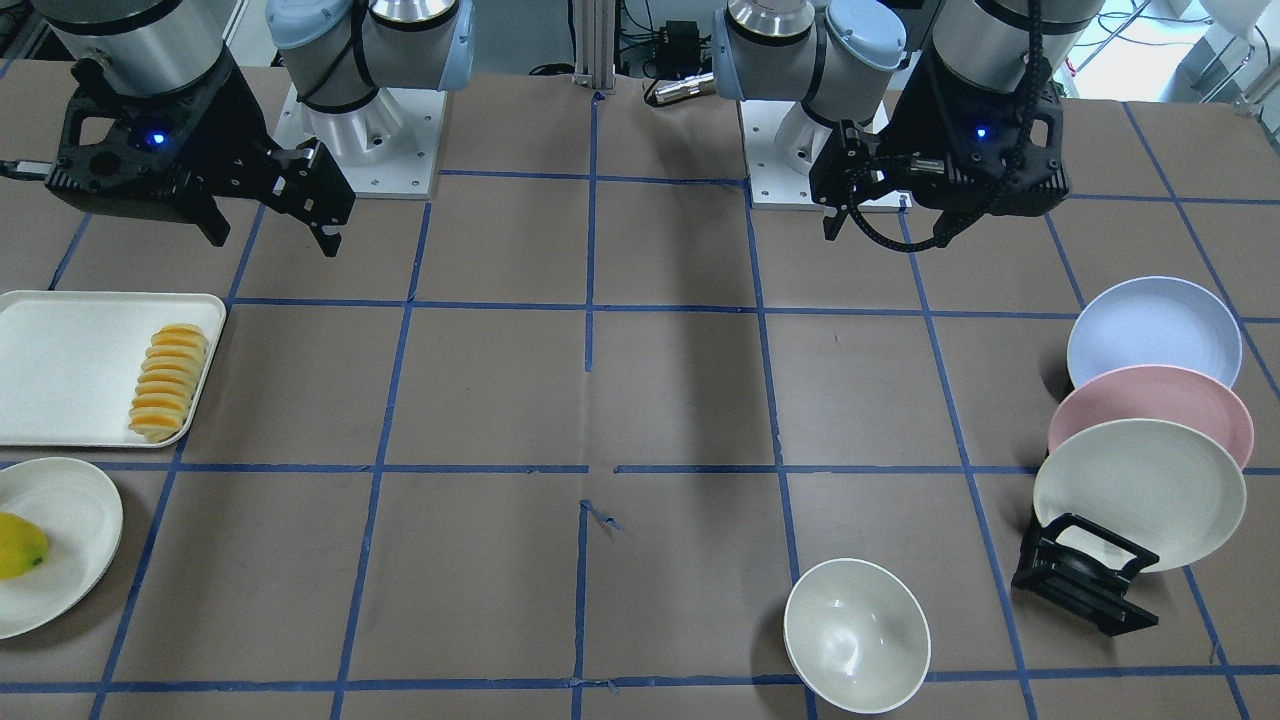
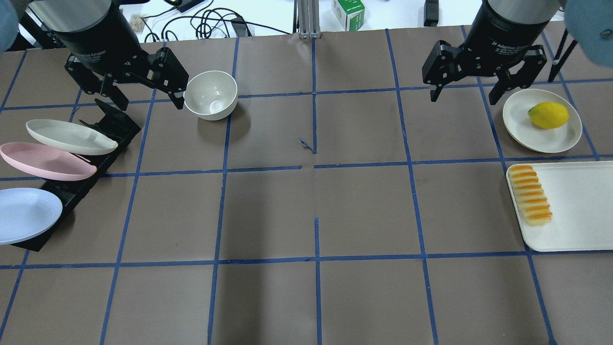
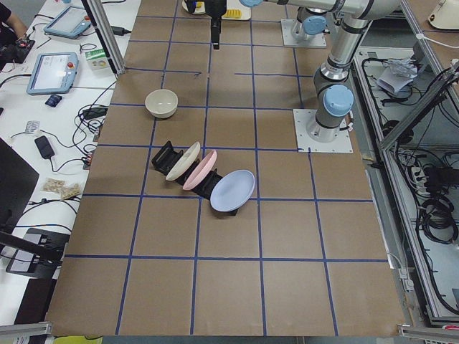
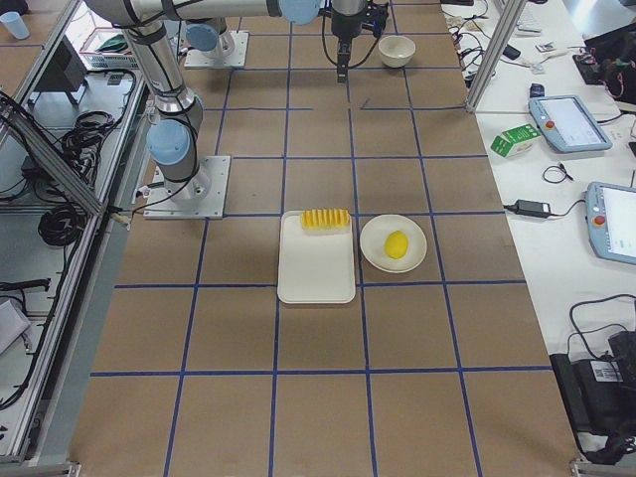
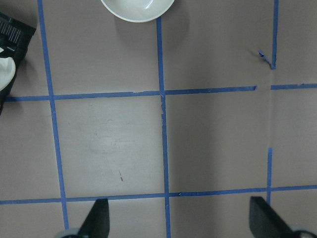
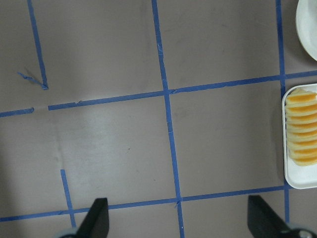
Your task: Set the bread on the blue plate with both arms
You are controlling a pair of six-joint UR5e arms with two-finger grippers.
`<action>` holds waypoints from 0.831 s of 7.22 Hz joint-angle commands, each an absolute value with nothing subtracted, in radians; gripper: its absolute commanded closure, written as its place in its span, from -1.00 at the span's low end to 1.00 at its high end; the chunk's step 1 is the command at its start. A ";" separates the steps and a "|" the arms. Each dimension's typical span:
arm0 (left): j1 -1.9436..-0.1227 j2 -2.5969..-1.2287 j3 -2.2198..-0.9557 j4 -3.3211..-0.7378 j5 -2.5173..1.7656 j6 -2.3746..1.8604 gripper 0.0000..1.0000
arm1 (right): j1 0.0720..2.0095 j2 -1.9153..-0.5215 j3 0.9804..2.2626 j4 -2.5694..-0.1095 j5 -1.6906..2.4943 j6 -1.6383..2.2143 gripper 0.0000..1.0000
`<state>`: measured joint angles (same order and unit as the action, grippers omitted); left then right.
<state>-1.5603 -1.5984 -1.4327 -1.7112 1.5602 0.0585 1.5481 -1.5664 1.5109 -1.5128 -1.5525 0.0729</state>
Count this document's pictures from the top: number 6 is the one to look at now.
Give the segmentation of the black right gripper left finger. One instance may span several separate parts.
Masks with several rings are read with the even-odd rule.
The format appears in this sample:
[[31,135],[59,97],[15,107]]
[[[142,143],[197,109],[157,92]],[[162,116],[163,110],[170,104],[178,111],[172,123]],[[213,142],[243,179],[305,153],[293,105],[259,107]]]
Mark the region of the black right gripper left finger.
[[97,198],[76,232],[77,238],[106,238],[109,232],[107,198]]

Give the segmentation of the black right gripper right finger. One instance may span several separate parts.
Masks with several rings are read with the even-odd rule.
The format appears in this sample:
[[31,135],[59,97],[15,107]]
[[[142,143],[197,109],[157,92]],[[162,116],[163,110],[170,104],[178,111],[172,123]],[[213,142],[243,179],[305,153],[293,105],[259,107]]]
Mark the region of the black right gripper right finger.
[[248,229],[254,238],[286,238],[292,233],[260,195],[248,197]]

